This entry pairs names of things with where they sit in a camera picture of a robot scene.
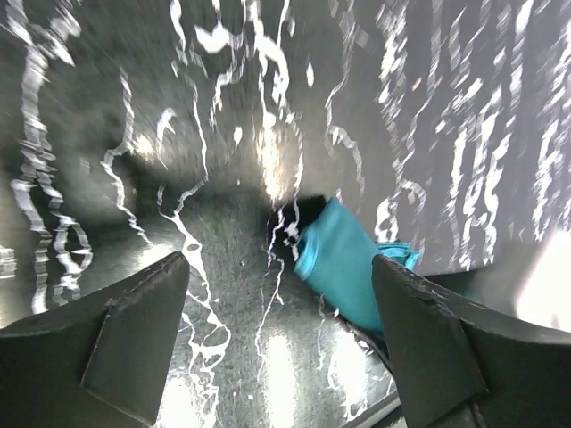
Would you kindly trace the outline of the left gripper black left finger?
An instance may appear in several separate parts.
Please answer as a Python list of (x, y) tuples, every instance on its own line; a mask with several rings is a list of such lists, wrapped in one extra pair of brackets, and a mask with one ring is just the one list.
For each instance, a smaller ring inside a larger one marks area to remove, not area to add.
[(189, 280), (175, 251), (1, 331), (3, 427), (150, 427)]

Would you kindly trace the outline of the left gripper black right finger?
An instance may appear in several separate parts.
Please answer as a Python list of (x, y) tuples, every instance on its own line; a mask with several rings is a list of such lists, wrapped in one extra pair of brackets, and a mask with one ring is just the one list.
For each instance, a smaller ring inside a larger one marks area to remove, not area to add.
[(372, 285), (409, 427), (568, 427), (570, 335), (376, 256)]

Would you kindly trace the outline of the teal cloth napkin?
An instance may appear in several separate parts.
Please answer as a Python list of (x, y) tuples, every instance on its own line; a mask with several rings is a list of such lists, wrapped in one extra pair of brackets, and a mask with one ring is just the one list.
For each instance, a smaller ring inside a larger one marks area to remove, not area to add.
[(372, 285), (377, 255), (415, 268), (420, 252), (410, 243), (375, 243), (335, 198), (306, 226), (297, 243), (294, 272), (353, 325), (381, 333), (384, 326)]

